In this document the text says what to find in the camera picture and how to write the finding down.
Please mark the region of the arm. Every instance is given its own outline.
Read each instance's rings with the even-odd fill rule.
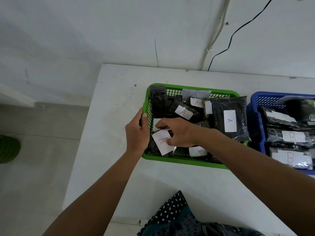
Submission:
[[[125,127],[127,150],[122,157],[61,213],[43,236],[104,235],[129,177],[149,143],[147,114],[142,118],[141,114],[142,108]]]
[[[199,127],[181,118],[161,119],[156,127],[172,129],[174,136],[167,140],[169,145],[205,148],[297,235],[314,234],[315,179],[216,129]]]

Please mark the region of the wall scratch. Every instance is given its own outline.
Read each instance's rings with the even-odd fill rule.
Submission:
[[[155,45],[155,55],[156,55],[156,57],[158,56],[157,55],[157,43],[156,43],[156,39],[154,39],[154,45]]]
[[[30,84],[30,80],[28,78],[28,71],[27,71],[27,69],[24,69],[24,72],[25,72],[26,82],[27,82],[27,84]]]

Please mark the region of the person's left arm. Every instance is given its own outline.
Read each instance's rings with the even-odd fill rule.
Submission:
[[[43,236],[104,235],[129,177],[149,143],[147,114],[142,117],[141,114],[142,108],[125,127],[127,150],[122,157],[61,213]]]

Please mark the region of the tiled floor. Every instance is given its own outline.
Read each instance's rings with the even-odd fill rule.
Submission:
[[[0,235],[40,236],[61,213],[87,114],[77,106],[0,105],[0,133],[22,144],[0,164]],[[114,217],[105,235],[136,235],[139,221]]]

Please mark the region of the white wall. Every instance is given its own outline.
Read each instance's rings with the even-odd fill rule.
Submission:
[[[157,66],[158,57],[160,67],[200,69],[223,1],[0,0],[0,83],[39,102],[88,106],[101,63]],[[267,1],[231,0],[211,54]],[[313,77],[314,6],[273,0],[211,70]]]

